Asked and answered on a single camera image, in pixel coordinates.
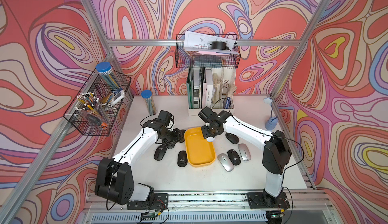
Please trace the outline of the yellow storage tray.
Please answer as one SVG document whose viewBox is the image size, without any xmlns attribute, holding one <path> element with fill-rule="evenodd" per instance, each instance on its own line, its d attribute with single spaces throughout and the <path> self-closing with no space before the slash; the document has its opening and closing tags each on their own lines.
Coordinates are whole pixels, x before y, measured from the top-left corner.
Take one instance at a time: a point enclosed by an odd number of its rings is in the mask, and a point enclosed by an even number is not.
<svg viewBox="0 0 388 224">
<path fill-rule="evenodd" d="M 213 143 L 204 139 L 200 127 L 186 130 L 185 146 L 188 162 L 193 167 L 211 165 L 216 159 Z"/>
</svg>

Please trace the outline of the black mouse with flower sticker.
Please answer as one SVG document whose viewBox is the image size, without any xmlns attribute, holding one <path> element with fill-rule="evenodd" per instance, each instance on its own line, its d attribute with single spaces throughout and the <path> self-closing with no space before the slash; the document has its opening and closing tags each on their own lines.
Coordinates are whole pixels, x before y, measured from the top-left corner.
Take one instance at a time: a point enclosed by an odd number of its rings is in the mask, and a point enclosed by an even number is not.
<svg viewBox="0 0 388 224">
<path fill-rule="evenodd" d="M 228 150 L 227 155 L 228 155 L 228 158 L 232 162 L 233 165 L 235 165 L 235 166 L 240 165 L 241 159 L 239 157 L 239 154 L 234 149 Z"/>
</svg>

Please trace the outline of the white mouse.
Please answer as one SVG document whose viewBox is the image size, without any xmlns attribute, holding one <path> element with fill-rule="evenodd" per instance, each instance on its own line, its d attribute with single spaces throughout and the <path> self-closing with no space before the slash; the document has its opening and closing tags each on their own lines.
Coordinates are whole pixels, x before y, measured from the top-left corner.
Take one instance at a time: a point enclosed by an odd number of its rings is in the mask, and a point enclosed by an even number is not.
<svg viewBox="0 0 388 224">
<path fill-rule="evenodd" d="M 206 138 L 206 140 L 207 140 L 208 142 L 213 142 L 213 141 L 215 140 L 215 138 L 214 138 L 214 137 L 208 137 L 208 138 Z"/>
</svg>

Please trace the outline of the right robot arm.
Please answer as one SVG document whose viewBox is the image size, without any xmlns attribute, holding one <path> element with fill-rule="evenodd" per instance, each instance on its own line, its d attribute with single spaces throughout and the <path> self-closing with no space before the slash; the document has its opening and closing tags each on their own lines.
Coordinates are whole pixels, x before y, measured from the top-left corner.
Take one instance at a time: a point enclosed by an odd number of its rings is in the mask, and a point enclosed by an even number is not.
<svg viewBox="0 0 388 224">
<path fill-rule="evenodd" d="M 198 116 L 205 123 L 201 130 L 207 141 L 214 141 L 222 133 L 230 133 L 258 147 L 263 152 L 262 164 L 266 169 L 263 194 L 273 199 L 280 196 L 284 189 L 284 172 L 292 156 L 282 131 L 266 131 L 243 122 L 228 111 L 216 113 L 208 107 L 202 109 Z"/>
</svg>

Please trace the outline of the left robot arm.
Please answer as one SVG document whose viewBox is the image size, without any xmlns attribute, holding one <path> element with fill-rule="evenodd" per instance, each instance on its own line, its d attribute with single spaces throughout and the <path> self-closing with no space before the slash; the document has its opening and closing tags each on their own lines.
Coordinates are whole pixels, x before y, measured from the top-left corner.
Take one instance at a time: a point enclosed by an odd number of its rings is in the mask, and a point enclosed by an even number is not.
<svg viewBox="0 0 388 224">
<path fill-rule="evenodd" d="M 153 188 L 136 183 L 132 167 L 157 141 L 161 146 L 174 146 L 185 141 L 185 130 L 174 127 L 174 116 L 165 110 L 141 124 L 139 134 L 113 158 L 103 158 L 98 165 L 95 195 L 120 205 L 130 201 L 149 201 Z"/>
</svg>

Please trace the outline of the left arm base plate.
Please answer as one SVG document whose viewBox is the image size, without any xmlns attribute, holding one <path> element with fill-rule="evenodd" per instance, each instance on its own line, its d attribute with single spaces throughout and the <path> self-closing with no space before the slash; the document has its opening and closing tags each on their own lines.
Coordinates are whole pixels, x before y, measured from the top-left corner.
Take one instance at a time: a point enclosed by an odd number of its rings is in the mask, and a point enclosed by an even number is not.
<svg viewBox="0 0 388 224">
<path fill-rule="evenodd" d="M 129 201 L 127 210 L 161 211 L 168 206 L 169 195 L 154 193 L 146 201 Z"/>
</svg>

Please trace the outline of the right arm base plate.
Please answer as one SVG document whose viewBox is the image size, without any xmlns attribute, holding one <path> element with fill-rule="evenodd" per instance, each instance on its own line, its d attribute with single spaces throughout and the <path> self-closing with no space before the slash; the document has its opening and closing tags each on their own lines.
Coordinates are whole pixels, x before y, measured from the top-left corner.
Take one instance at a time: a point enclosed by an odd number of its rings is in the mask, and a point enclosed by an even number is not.
<svg viewBox="0 0 388 224">
<path fill-rule="evenodd" d="M 273 197 L 266 192 L 249 192 L 246 200 L 250 209 L 284 209 L 290 208 L 289 199 L 286 193 L 281 192 L 278 197 Z"/>
</svg>

